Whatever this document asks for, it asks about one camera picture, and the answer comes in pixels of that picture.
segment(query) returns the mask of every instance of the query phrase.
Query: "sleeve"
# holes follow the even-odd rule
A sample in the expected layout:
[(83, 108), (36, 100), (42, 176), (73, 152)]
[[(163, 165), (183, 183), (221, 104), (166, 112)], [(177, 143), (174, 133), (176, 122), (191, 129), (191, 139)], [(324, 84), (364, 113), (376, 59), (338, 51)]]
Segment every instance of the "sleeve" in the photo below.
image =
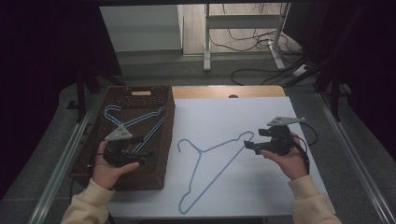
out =
[(72, 198), (62, 223), (105, 223), (108, 218), (107, 204), (114, 190), (108, 190), (97, 185), (93, 180), (79, 195)]
[(292, 211), (294, 223), (341, 223), (332, 212), (329, 197), (318, 192), (311, 175), (292, 180), (289, 185), (295, 199)]

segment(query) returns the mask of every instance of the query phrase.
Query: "hand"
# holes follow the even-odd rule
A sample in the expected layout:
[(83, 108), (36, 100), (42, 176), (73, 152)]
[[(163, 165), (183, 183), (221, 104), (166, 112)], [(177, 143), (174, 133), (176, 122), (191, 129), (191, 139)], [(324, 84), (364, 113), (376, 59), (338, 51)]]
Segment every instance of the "hand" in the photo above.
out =
[(112, 189), (121, 175), (131, 172), (139, 167), (139, 162), (129, 163), (120, 168), (107, 163), (103, 158), (107, 141), (100, 143), (95, 157), (92, 180), (104, 189)]
[[(294, 136), (294, 142), (300, 145), (300, 139), (298, 138), (298, 135), (293, 132), (290, 133)], [(278, 156), (273, 152), (265, 150), (265, 148), (262, 150), (262, 155), (264, 158), (276, 162), (280, 166), (280, 169), (283, 171), (283, 173), (288, 178), (290, 178), (290, 180), (308, 175), (304, 165), (303, 156), (296, 147), (294, 147), (286, 156)]]

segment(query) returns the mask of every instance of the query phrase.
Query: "person's left hand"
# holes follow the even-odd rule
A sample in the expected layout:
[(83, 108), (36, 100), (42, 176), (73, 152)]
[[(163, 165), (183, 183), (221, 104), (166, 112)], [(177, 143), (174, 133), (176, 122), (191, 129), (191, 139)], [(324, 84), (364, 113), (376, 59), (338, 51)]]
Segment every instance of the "person's left hand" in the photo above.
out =
[(104, 189), (112, 189), (121, 175), (131, 172), (139, 167), (139, 162), (129, 163), (120, 168), (114, 167), (103, 158), (107, 141), (100, 143), (95, 157), (92, 180)]

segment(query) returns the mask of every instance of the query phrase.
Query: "white board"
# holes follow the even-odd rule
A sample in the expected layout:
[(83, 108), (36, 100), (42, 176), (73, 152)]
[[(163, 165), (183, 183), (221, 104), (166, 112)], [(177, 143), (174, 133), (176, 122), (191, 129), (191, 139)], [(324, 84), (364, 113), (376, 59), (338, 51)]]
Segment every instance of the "white board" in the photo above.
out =
[[(116, 192), (114, 217), (268, 217), (291, 215), (293, 194), (277, 164), (242, 148), (243, 140), (268, 142), (258, 129), (276, 116), (296, 118), (289, 97), (175, 100), (175, 123), (162, 190)], [(304, 138), (299, 124), (290, 129)], [(200, 153), (191, 144), (200, 148)], [(327, 193), (308, 150), (310, 172)], [(192, 174), (200, 158), (191, 183)], [(183, 195), (186, 196), (179, 209)]]

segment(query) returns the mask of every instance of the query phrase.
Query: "wall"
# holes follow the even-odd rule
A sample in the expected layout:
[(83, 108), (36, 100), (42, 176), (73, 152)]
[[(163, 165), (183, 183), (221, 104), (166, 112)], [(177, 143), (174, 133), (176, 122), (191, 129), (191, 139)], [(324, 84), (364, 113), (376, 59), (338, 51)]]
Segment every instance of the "wall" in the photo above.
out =
[(181, 49), (177, 6), (100, 7), (116, 52)]

